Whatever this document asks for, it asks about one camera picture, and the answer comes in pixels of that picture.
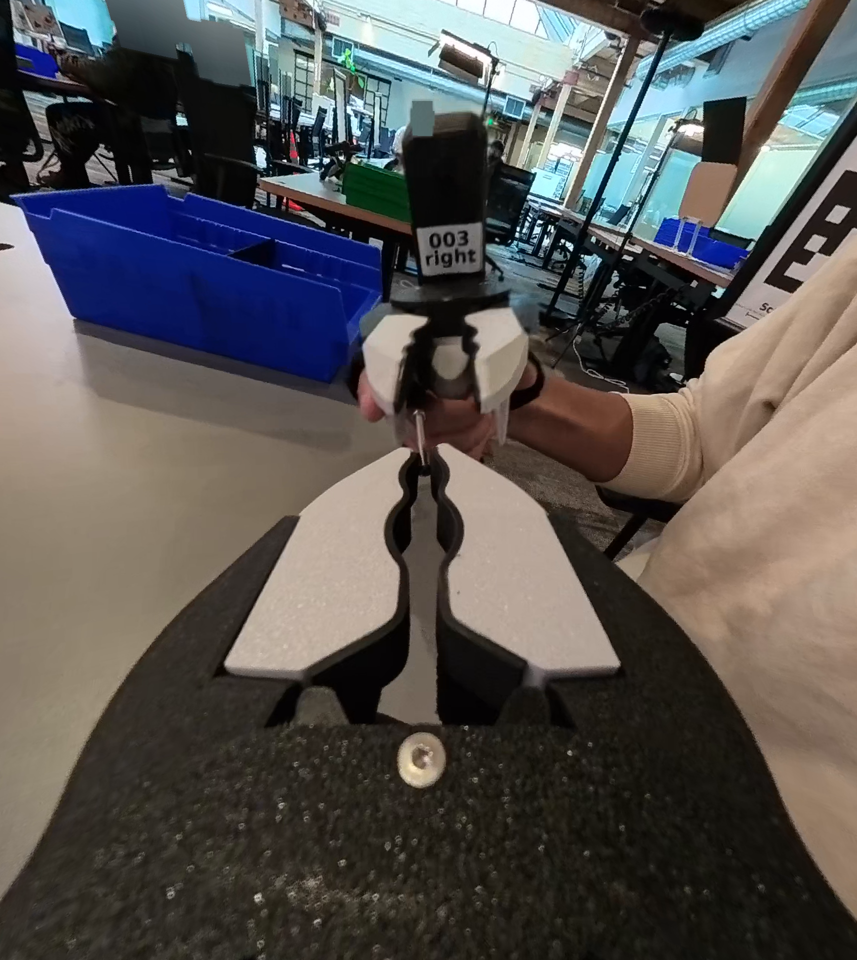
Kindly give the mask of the row of blue bins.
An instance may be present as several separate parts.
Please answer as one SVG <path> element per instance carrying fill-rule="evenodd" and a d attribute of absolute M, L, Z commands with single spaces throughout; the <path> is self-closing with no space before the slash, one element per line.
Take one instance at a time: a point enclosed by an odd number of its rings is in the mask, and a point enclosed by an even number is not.
<path fill-rule="evenodd" d="M 712 228 L 693 219 L 663 219 L 652 242 L 721 271 L 733 272 L 749 256 L 745 246 L 718 238 Z"/>

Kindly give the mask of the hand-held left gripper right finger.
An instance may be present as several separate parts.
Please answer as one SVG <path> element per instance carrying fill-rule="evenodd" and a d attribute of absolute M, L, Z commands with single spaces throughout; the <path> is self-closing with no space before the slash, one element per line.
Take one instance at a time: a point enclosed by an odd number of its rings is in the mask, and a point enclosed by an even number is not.
<path fill-rule="evenodd" d="M 432 455 L 439 568 L 437 708 L 494 723 L 522 689 L 608 679 L 620 659 L 547 512 L 449 444 Z"/>

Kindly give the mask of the black panel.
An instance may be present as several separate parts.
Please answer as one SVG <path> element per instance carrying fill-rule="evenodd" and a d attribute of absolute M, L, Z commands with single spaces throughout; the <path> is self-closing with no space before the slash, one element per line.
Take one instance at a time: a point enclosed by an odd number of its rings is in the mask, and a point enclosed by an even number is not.
<path fill-rule="evenodd" d="M 747 97 L 705 101 L 701 160 L 737 166 L 744 145 Z"/>

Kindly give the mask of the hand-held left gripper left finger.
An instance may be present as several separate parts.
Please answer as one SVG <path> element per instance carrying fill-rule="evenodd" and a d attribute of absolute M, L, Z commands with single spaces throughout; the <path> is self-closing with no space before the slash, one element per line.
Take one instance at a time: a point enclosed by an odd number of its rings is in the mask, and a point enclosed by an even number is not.
<path fill-rule="evenodd" d="M 410 653 L 404 554 L 417 458 L 396 449 L 295 518 L 223 667 L 299 690 L 328 688 L 350 722 L 375 722 Z"/>

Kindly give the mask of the cardboard sheet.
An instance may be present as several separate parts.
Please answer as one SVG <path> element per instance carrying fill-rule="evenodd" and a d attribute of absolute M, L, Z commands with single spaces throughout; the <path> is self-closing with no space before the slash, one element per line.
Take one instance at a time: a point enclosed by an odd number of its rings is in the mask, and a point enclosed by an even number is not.
<path fill-rule="evenodd" d="M 700 160 L 692 168 L 679 204 L 678 218 L 714 227 L 734 189 L 737 164 Z"/>

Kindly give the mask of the studio light panel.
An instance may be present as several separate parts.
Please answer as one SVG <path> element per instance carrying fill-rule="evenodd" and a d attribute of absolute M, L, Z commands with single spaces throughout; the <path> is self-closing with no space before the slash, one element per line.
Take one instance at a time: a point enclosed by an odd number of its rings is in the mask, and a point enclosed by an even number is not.
<path fill-rule="evenodd" d="M 441 70 L 476 87 L 490 86 L 500 65 L 498 56 L 488 48 L 449 30 L 439 31 L 429 52 L 437 54 Z"/>

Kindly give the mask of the wooden table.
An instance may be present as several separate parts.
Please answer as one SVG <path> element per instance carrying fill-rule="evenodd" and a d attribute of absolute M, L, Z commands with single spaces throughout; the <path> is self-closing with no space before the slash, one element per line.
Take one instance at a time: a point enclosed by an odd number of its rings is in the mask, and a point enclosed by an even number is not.
<path fill-rule="evenodd" d="M 414 251 L 409 222 L 350 203 L 337 184 L 322 181 L 315 172 L 261 176 L 257 186 L 268 198 L 299 207 L 327 228 L 359 240 L 407 244 Z"/>

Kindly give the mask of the long wooden desk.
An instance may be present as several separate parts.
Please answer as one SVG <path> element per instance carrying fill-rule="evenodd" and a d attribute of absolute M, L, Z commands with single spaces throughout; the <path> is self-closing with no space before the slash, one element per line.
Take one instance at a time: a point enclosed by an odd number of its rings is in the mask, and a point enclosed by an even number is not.
<path fill-rule="evenodd" d="M 712 265 L 684 255 L 671 247 L 655 244 L 616 228 L 591 223 L 589 226 L 589 234 L 596 240 L 608 244 L 609 247 L 613 247 L 616 250 L 625 242 L 625 253 L 631 251 L 632 253 L 645 254 L 666 267 L 671 267 L 686 276 L 696 279 L 699 282 L 709 283 L 716 288 L 726 289 L 735 278 L 734 272 L 730 270 L 718 269 Z"/>

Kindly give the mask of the person's right hand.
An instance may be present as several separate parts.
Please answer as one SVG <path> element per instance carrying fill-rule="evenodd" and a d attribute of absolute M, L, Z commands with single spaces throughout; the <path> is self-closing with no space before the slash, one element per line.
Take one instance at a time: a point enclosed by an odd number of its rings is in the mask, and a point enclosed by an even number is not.
<path fill-rule="evenodd" d="M 519 388 L 530 389 L 539 385 L 539 368 L 532 360 L 527 365 L 519 382 Z M 355 392 L 357 404 L 363 418 L 369 423 L 376 423 L 387 417 L 376 401 L 374 392 L 369 384 L 367 373 L 362 370 L 357 380 Z M 496 439 L 496 429 L 493 414 L 482 414 L 473 400 L 445 400 L 431 398 L 427 402 L 425 414 L 425 437 L 429 451 L 439 445 L 448 444 L 467 454 L 470 458 L 480 460 L 490 449 Z M 528 443 L 538 434 L 532 434 L 529 423 L 532 417 L 519 408 L 514 417 L 510 417 L 507 435 L 519 443 Z M 413 414 L 402 414 L 400 425 L 393 426 L 393 435 L 396 446 L 417 452 Z"/>

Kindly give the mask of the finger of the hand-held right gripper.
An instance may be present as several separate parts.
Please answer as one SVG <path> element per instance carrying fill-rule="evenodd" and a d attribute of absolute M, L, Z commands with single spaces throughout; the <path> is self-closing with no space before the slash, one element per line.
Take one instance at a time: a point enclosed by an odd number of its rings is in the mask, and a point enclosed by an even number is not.
<path fill-rule="evenodd" d="M 470 394 L 479 412 L 494 416 L 497 443 L 507 439 L 510 399 L 529 362 L 530 335 L 511 307 L 489 307 L 465 318 Z"/>
<path fill-rule="evenodd" d="M 415 412 L 425 408 L 429 318 L 402 311 L 369 311 L 361 320 L 361 356 L 374 403 L 391 421 L 395 439 L 415 439 Z"/>

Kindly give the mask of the black and white marker board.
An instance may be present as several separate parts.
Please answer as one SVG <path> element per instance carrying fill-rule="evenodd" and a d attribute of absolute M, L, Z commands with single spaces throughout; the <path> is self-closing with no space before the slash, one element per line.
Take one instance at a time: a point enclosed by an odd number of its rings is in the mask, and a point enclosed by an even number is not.
<path fill-rule="evenodd" d="M 857 237 L 857 104 L 819 150 L 718 302 L 740 332 L 769 316 Z"/>

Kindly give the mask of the blue plastic parts bin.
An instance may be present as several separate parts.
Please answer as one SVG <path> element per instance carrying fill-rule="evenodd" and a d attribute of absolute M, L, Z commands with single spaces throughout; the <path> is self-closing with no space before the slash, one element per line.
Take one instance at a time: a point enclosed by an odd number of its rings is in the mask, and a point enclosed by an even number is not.
<path fill-rule="evenodd" d="M 380 251 L 136 185 L 16 195 L 75 319 L 329 383 L 383 296 Z"/>

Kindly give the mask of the black light stand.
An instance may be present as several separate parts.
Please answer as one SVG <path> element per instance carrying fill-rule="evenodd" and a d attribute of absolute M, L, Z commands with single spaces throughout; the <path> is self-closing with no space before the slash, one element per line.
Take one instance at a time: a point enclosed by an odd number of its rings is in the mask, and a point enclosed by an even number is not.
<path fill-rule="evenodd" d="M 566 265 L 559 277 L 559 281 L 550 297 L 549 302 L 542 308 L 540 313 L 540 322 L 546 326 L 551 321 L 554 321 L 559 317 L 556 311 L 558 301 L 560 297 L 566 293 L 568 283 L 577 266 L 579 265 L 582 250 L 586 240 L 588 239 L 590 226 L 592 225 L 596 214 L 601 208 L 607 186 L 612 179 L 620 156 L 625 150 L 625 145 L 631 132 L 631 128 L 635 123 L 642 104 L 646 99 L 655 76 L 657 75 L 658 67 L 661 65 L 662 58 L 667 48 L 670 46 L 673 40 L 679 42 L 691 42 L 699 39 L 704 29 L 704 23 L 703 21 L 699 20 L 699 18 L 684 11 L 677 10 L 669 5 L 662 5 L 658 7 L 650 6 L 647 8 L 640 18 L 640 25 L 648 30 L 651 34 L 658 35 L 659 42 L 655 53 L 652 54 L 651 63 L 642 78 L 637 96 L 632 104 L 627 119 L 625 120 L 619 138 L 615 142 L 614 150 L 608 165 L 605 168 L 595 194 L 592 197 L 591 204 L 586 215 L 584 216 L 582 225 L 579 227 L 578 234 L 576 235 L 575 241 L 572 245 L 571 254 L 566 260 Z"/>

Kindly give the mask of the green plastic bin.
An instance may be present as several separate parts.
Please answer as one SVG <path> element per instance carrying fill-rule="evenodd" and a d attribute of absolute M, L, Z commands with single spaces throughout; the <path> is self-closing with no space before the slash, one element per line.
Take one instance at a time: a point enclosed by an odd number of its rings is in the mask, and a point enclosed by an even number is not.
<path fill-rule="evenodd" d="M 341 190 L 349 206 L 411 223 L 408 182 L 405 175 L 395 169 L 352 162 L 341 176 Z"/>

